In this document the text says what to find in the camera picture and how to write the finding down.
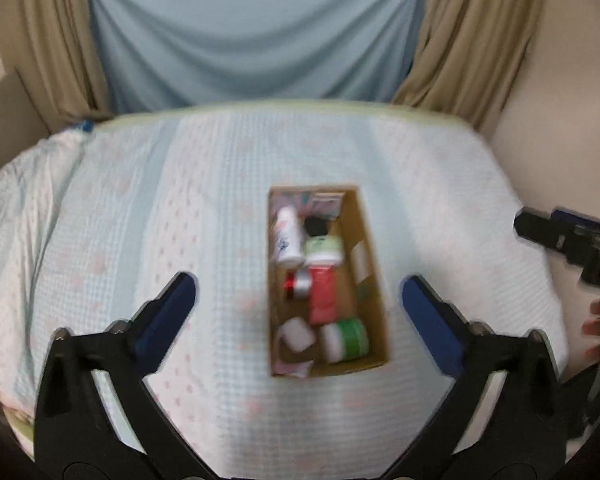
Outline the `person right hand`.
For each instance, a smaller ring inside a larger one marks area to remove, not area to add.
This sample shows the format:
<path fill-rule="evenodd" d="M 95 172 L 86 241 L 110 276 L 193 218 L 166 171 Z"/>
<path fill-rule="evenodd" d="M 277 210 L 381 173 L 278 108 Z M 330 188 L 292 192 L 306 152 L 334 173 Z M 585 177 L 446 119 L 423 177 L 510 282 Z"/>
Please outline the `person right hand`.
<path fill-rule="evenodd" d="M 592 347 L 585 350 L 584 357 L 586 362 L 597 362 L 600 360 L 600 299 L 590 304 L 590 315 L 584 321 L 581 333 L 585 337 L 596 338 L 597 341 Z"/>

